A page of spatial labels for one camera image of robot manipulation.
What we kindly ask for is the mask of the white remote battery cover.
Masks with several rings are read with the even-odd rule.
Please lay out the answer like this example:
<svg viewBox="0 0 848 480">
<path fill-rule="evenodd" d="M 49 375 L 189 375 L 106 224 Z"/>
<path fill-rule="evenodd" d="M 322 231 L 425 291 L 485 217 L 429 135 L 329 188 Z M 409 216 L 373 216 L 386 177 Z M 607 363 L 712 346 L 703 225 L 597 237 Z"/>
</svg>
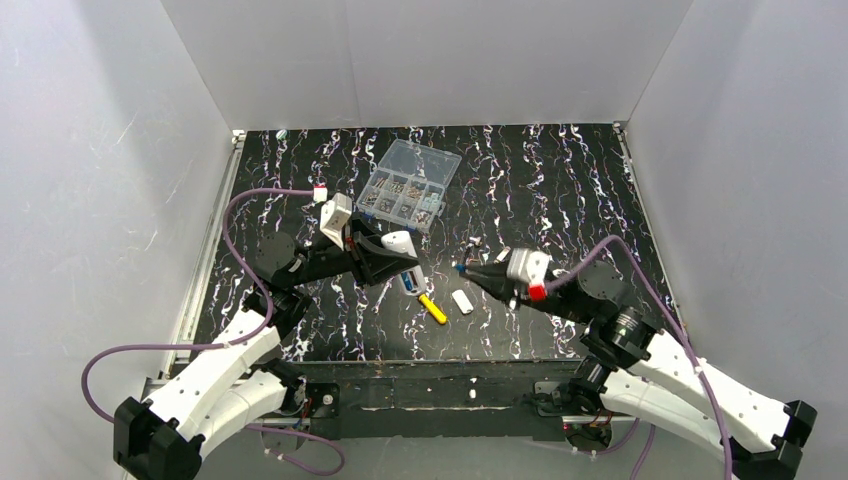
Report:
<svg viewBox="0 0 848 480">
<path fill-rule="evenodd" d="M 462 315 L 469 315 L 474 311 L 473 304 L 462 289 L 453 291 L 451 297 Z"/>
</svg>

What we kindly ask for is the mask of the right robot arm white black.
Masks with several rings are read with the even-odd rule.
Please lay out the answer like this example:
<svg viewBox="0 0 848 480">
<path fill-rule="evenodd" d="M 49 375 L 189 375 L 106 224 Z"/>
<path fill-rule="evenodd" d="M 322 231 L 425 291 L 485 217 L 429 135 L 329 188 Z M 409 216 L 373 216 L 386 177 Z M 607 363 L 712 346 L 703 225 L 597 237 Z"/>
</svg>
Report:
<svg viewBox="0 0 848 480">
<path fill-rule="evenodd" d="M 573 376 L 535 394 L 542 416 L 601 410 L 637 417 L 729 460 L 735 479 L 793 479 L 817 418 L 809 404 L 781 402 L 706 360 L 690 361 L 663 322 L 642 312 L 616 269 L 595 261 L 552 293 L 546 255 L 461 265 L 461 277 L 510 307 L 528 306 L 585 325 L 588 356 Z"/>
</svg>

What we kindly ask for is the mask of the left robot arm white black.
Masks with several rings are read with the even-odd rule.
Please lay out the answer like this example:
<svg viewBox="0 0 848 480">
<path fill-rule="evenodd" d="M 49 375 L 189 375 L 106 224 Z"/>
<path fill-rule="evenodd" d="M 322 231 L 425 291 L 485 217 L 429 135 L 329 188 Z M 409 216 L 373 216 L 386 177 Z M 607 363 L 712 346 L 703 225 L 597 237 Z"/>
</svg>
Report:
<svg viewBox="0 0 848 480">
<path fill-rule="evenodd" d="M 369 286 L 392 278 L 423 284 L 411 277 L 420 264 L 410 233 L 381 234 L 359 217 L 310 247 L 283 232 L 266 235 L 253 265 L 271 296 L 252 292 L 216 338 L 218 348 L 199 353 L 145 399 L 117 407 L 113 459 L 132 477 L 193 479 L 216 447 L 271 412 L 332 414 L 333 404 L 321 404 L 329 385 L 313 388 L 292 364 L 268 356 L 313 303 L 299 286 L 343 273 Z"/>
</svg>

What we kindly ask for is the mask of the white remote control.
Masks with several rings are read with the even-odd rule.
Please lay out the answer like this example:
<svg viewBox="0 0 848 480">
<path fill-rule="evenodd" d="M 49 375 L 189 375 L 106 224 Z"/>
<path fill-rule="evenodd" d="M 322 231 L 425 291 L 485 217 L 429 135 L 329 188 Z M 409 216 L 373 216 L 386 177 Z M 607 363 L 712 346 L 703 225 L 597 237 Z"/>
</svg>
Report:
<svg viewBox="0 0 848 480">
<path fill-rule="evenodd" d="M 400 256 L 400 259 L 404 261 L 402 267 L 400 268 L 396 276 L 397 284 L 401 292 L 404 295 L 412 296 L 407 294 L 401 279 L 401 274 L 407 270 L 414 270 L 419 276 L 419 282 L 421 285 L 421 291 L 419 295 L 424 294 L 426 290 L 426 278 L 423 274 L 422 267 L 418 260 L 418 255 L 413 244 L 410 232 L 402 230 L 384 234 L 381 237 L 381 244 L 386 250 L 398 254 Z"/>
</svg>

